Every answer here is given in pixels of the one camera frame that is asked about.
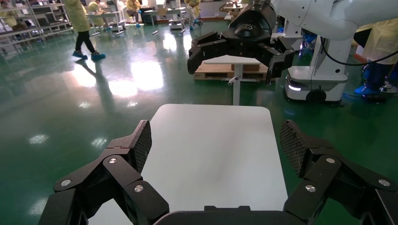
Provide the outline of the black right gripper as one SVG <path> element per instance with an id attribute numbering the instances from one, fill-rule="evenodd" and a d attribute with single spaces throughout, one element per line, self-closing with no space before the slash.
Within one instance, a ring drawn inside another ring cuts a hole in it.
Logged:
<path id="1" fill-rule="evenodd" d="M 255 58 L 267 66 L 266 84 L 292 66 L 295 50 L 283 36 L 271 42 L 276 12 L 270 1 L 249 3 L 228 26 L 228 37 L 217 31 L 194 39 L 187 69 L 194 74 L 204 60 L 224 56 Z"/>

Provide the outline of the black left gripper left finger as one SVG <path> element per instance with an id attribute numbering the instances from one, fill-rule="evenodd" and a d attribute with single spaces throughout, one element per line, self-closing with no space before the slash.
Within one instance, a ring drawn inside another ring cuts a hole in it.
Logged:
<path id="1" fill-rule="evenodd" d="M 100 156 L 59 179 L 46 202 L 41 225 L 86 225 L 114 200 L 134 225 L 153 225 L 169 213 L 166 200 L 141 176 L 152 146 L 142 120 L 128 136 L 112 140 Z"/>

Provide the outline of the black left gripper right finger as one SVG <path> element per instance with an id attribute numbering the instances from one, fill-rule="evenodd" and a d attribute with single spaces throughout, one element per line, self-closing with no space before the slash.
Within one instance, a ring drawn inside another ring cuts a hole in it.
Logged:
<path id="1" fill-rule="evenodd" d="M 346 159 L 328 141 L 304 134 L 292 120 L 281 126 L 280 144 L 301 182 L 283 210 L 314 224 L 327 200 L 340 203 L 363 225 L 398 222 L 398 185 Z"/>

